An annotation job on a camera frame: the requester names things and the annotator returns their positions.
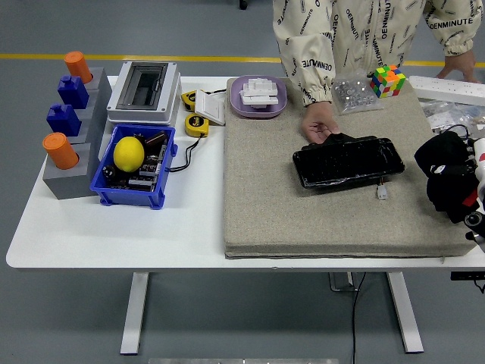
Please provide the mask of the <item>person's left hand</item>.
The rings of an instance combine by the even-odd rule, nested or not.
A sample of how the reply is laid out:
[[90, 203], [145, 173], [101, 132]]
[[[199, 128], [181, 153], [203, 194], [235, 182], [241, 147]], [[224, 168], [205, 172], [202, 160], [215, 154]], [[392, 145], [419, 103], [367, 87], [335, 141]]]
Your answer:
[[446, 56], [444, 58], [444, 66], [436, 77], [444, 79], [452, 71], [459, 71], [465, 82], [479, 83], [480, 81], [474, 76], [475, 64], [476, 61], [472, 49], [460, 55]]

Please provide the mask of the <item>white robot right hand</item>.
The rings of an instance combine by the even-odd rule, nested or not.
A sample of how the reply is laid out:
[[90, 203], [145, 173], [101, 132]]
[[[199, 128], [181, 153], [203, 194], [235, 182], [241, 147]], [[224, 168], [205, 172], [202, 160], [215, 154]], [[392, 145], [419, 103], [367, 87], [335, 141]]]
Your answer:
[[484, 211], [484, 138], [471, 140], [471, 154], [460, 164], [430, 166], [430, 201], [452, 221], [477, 209]]

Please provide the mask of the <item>person's right hand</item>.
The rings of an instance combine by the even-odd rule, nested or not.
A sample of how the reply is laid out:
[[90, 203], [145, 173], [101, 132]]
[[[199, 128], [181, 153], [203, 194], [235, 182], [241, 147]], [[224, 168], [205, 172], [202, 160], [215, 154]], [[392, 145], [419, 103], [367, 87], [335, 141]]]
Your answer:
[[302, 132], [310, 143], [322, 144], [331, 134], [340, 133], [333, 118], [330, 102], [316, 102], [308, 105], [301, 124]]

